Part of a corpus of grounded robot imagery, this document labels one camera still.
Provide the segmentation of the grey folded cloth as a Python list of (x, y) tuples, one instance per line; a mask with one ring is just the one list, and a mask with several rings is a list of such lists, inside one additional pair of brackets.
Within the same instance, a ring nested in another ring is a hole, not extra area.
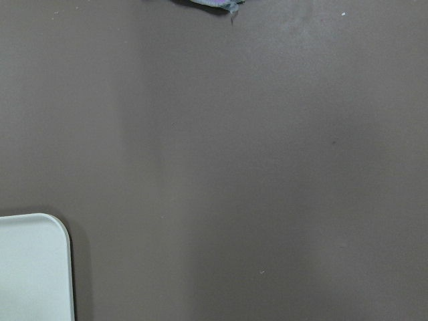
[(231, 24), (238, 16), (239, 7), (245, 1), (237, 0), (173, 0), (175, 5), (189, 7), (193, 9), (200, 9), (216, 16), (228, 16)]

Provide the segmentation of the cream rabbit tray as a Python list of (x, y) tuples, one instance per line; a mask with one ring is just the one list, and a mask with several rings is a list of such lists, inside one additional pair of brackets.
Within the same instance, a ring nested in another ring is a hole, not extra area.
[(74, 320), (70, 237), (45, 213), (1, 218), (1, 319)]

